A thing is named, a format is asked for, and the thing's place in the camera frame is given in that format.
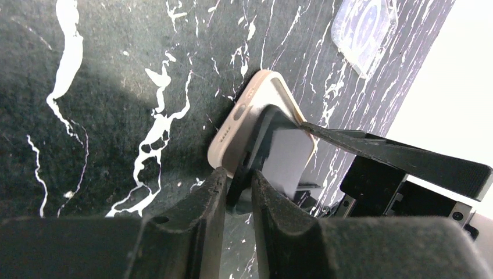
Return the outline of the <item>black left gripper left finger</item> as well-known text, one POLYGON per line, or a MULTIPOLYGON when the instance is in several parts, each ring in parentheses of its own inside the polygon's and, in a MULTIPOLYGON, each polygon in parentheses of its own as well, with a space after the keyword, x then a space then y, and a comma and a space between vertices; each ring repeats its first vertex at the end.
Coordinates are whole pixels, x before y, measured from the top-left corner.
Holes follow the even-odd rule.
POLYGON ((143 219, 125 278, 218 278, 226 214, 227 172, 164 212, 143 219))

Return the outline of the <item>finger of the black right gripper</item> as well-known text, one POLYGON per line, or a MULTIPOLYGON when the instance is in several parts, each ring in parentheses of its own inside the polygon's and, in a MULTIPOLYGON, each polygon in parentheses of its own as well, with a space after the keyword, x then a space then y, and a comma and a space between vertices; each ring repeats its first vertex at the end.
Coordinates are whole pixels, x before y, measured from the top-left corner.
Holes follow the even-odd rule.
POLYGON ((426 182, 482 201, 492 185, 492 167, 403 144, 360 130, 329 129, 309 122, 300 128, 347 152, 400 169, 426 182))

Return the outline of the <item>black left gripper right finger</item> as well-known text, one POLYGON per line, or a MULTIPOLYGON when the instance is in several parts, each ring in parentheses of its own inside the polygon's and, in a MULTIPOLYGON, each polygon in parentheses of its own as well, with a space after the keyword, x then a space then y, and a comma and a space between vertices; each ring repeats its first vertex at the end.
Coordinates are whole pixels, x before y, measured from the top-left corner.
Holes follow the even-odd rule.
POLYGON ((336 278, 319 220, 276 191, 258 170, 251 191, 259 278, 336 278))

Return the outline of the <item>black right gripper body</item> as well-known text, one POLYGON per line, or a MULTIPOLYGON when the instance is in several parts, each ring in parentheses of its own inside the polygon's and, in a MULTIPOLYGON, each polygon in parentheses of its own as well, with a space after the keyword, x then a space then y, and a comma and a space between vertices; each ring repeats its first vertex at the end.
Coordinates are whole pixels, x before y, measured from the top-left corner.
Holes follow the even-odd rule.
POLYGON ((374 160, 355 156, 347 171, 318 176, 314 162, 304 172, 304 206, 317 217, 440 216, 457 222, 485 255, 492 254, 492 219, 479 201, 374 160))

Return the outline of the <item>black smartphone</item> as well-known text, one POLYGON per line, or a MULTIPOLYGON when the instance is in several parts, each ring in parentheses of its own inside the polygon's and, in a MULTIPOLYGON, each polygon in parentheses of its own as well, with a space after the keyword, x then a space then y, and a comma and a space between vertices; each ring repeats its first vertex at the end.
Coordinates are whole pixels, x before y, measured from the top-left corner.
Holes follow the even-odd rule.
POLYGON ((265 107, 235 171, 227 193, 227 209, 237 215, 252 212, 250 179, 256 170, 275 190, 294 200, 313 149, 310 134, 301 130, 279 107, 265 107))

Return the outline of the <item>beige phone case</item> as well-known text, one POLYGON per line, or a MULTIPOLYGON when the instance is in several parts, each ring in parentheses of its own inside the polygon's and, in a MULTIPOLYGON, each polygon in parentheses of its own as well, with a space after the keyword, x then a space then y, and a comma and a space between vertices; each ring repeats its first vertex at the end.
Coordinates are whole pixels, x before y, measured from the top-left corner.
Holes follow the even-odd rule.
POLYGON ((258 71, 210 144, 208 162, 214 169, 223 167, 227 177, 234 177, 254 126, 268 105, 278 107, 296 127, 306 121, 283 76, 277 71, 258 71))

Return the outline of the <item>clear magsafe phone case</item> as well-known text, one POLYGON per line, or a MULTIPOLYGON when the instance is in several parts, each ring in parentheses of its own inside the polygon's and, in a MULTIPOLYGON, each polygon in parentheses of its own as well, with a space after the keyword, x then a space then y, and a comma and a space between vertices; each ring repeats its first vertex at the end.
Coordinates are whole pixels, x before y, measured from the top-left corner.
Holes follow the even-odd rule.
POLYGON ((370 79, 396 33, 396 1, 343 1, 331 38, 360 78, 370 79))

